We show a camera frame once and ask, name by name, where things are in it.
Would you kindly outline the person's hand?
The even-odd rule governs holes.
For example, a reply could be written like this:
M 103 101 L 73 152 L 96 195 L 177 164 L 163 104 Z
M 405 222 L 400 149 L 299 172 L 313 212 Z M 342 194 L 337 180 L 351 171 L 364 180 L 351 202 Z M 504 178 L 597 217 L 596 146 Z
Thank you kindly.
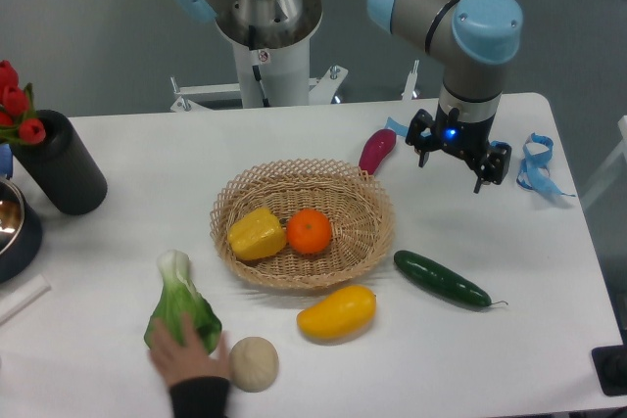
M 229 347 L 225 332 L 220 334 L 215 355 L 211 356 L 207 354 L 187 312 L 181 316 L 183 344 L 175 340 L 162 319 L 157 318 L 152 324 L 152 347 L 148 354 L 168 388 L 202 377 L 230 378 Z

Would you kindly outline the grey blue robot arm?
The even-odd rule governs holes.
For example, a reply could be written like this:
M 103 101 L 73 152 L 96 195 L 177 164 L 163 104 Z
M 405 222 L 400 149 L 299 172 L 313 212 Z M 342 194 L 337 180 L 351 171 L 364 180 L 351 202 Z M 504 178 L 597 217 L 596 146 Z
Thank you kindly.
M 321 0 L 175 0 L 192 18 L 214 23 L 231 43 L 247 108 L 308 105 L 310 40 Z M 489 133 L 523 14 L 515 0 L 366 0 L 369 18 L 444 68 L 438 108 L 419 111 L 407 143 L 426 162 L 443 151 L 464 161 L 479 185 L 500 184 L 511 148 Z

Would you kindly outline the black sleeved forearm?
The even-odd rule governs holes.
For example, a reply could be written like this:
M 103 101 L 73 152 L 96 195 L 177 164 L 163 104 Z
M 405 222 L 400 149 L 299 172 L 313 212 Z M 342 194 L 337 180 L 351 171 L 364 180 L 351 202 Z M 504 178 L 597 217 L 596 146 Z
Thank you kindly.
M 169 388 L 175 418 L 222 418 L 226 414 L 230 381 L 215 376 L 182 381 Z

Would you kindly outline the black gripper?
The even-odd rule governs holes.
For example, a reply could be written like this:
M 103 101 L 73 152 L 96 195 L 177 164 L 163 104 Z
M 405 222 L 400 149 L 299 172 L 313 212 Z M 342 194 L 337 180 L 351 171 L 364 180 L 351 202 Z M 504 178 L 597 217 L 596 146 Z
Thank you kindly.
M 406 143 L 418 154 L 418 166 L 425 167 L 432 152 L 442 151 L 465 162 L 476 174 L 474 194 L 484 185 L 502 183 L 511 146 L 490 138 L 498 104 L 497 98 L 481 103 L 442 99 L 435 115 L 418 110 L 406 136 Z

